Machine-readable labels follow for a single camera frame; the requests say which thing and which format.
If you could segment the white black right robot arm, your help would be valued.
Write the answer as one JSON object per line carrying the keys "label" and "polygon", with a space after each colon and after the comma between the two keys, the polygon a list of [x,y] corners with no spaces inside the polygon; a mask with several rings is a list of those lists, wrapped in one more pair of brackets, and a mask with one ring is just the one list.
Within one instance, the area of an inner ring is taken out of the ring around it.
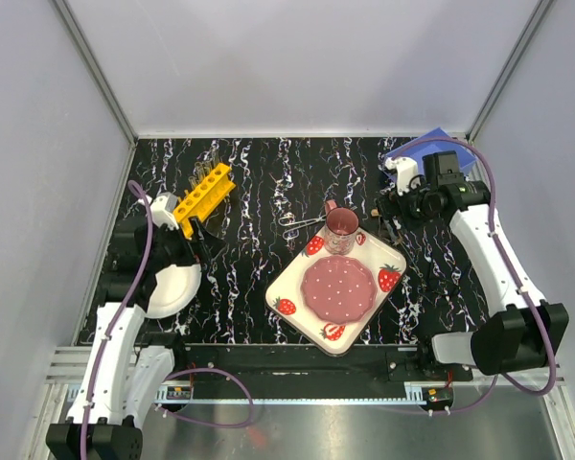
{"label": "white black right robot arm", "polygon": [[415,358],[419,374],[437,380],[451,364],[486,376],[554,369],[568,312],[548,302],[521,266],[500,224],[491,183],[469,180],[452,150],[421,161],[389,156],[384,168],[395,186],[379,198],[378,209],[391,237],[431,221],[445,223],[465,250],[488,307],[488,319],[477,330],[431,337]]}

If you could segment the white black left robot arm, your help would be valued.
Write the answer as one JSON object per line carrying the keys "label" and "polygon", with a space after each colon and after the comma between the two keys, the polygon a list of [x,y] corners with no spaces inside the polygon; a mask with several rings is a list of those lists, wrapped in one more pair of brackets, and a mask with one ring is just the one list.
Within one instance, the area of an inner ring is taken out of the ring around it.
{"label": "white black left robot arm", "polygon": [[57,459],[140,458],[143,424],[159,386],[188,366],[175,333],[149,333],[137,347],[140,328],[190,304],[203,269],[225,246],[199,218],[188,222],[191,237],[144,216],[116,224],[97,285],[96,331],[80,391],[65,421],[47,431],[46,445]]}

